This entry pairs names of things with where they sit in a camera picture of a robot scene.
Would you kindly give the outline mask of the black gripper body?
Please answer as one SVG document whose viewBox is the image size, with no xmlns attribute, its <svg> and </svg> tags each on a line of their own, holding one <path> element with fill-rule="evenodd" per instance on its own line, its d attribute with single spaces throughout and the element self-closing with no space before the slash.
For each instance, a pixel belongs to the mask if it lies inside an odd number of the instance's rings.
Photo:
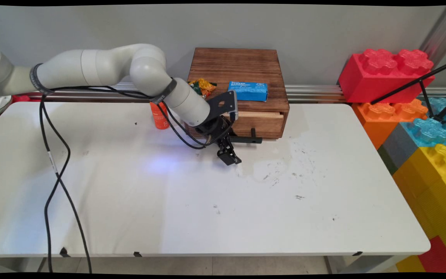
<svg viewBox="0 0 446 279">
<path fill-rule="evenodd" d="M 230 154 L 234 155 L 233 145 L 231 142 L 231 137 L 235 136 L 233 130 L 233 122 L 230 122 L 224 116 L 218 116 L 212 120 L 209 120 L 201 125 L 197 126 L 197 133 L 202 135 L 206 142 L 204 146 L 212 145 L 217 143 L 220 154 Z"/>
</svg>

